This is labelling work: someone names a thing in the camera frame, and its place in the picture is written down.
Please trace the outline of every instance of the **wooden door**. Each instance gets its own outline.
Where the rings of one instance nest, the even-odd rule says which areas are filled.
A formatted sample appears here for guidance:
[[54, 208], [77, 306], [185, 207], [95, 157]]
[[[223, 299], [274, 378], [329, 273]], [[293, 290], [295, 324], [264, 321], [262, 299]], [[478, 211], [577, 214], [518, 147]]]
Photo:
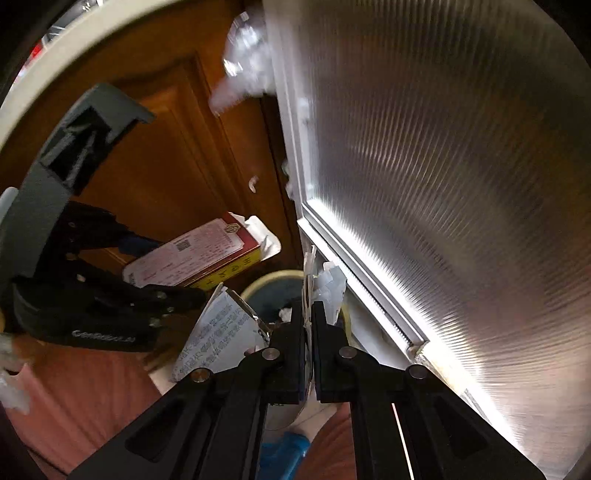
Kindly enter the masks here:
[[[0, 152], [0, 188], [20, 185], [51, 130], [84, 91], [111, 83], [156, 119], [135, 127], [115, 147], [80, 201], [110, 210], [136, 233], [161, 241], [225, 211], [257, 215], [279, 237], [282, 252], [230, 286], [239, 290], [268, 271], [297, 268], [297, 229], [287, 220], [285, 208], [291, 206], [284, 204], [260, 102], [247, 100], [219, 118], [207, 104], [223, 77], [226, 33], [240, 11], [236, 0], [186, 0], [87, 52], [15, 128]], [[253, 177], [256, 192], [248, 187]], [[116, 250], [91, 252], [87, 259], [113, 272], [129, 260]]]

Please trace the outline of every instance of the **black metal arm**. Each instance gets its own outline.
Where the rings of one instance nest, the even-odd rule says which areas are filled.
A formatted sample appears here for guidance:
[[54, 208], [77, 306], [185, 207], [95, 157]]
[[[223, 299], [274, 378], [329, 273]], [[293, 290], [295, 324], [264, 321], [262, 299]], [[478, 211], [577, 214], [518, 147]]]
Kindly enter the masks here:
[[[351, 403], [359, 480], [544, 479], [423, 366], [385, 367], [348, 346], [320, 302], [312, 330], [317, 398]], [[303, 399], [305, 341], [296, 304], [269, 348], [218, 374], [194, 370], [69, 480], [255, 480], [268, 404]]]
[[2, 222], [0, 307], [7, 331], [52, 343], [149, 351], [161, 319], [198, 309], [198, 288], [136, 288], [78, 258], [118, 247], [141, 256], [159, 243], [106, 210], [70, 201], [137, 122], [153, 115], [110, 85], [86, 92], [65, 114], [31, 166]]

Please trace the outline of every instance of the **plastic bag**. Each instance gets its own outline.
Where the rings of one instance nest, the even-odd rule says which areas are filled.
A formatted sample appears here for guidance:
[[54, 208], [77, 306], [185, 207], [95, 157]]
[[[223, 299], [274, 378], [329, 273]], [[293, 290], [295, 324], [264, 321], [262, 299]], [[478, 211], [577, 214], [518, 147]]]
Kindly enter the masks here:
[[262, 11], [243, 12], [234, 19], [226, 40], [223, 65], [226, 77], [209, 99], [209, 107], [216, 115], [248, 96], [275, 93], [271, 48]]
[[21, 390], [16, 380], [0, 368], [0, 403], [4, 408], [16, 408], [24, 414], [30, 411], [31, 399]]
[[332, 262], [324, 264], [324, 271], [314, 279], [312, 302], [320, 300], [324, 304], [326, 323], [334, 325], [339, 317], [340, 307], [347, 288], [347, 278]]

